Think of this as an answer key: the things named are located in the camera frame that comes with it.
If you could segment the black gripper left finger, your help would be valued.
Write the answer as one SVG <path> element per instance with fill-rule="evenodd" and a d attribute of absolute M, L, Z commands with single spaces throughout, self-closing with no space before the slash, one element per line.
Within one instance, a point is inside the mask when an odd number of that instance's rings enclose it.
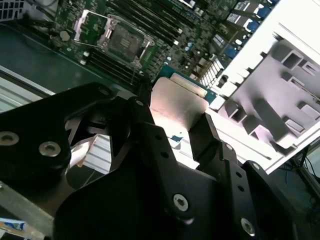
<path fill-rule="evenodd" d="M 32 190 L 56 186 L 70 164 L 71 147 L 96 133 L 110 137 L 111 172 L 117 170 L 140 130 L 164 131 L 149 109 L 151 93 L 145 83 L 137 96 L 123 99 L 89 83 L 2 113 L 1 180 Z"/>

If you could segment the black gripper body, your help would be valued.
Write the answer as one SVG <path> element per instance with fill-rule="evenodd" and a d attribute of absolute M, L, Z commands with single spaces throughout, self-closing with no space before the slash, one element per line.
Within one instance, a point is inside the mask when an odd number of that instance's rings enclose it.
<path fill-rule="evenodd" d="M 59 207 L 55 240 L 239 240 L 229 187 L 180 166 L 162 129 L 142 129 L 118 169 Z"/>

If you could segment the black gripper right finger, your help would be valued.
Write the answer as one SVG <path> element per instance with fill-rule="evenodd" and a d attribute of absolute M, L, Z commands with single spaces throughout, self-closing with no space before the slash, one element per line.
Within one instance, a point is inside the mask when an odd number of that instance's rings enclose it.
<path fill-rule="evenodd" d="M 188 132 L 196 168 L 215 179 L 209 204 L 214 240 L 300 240 L 302 230 L 290 203 L 263 168 L 238 162 L 235 150 L 219 138 L 203 114 Z"/>

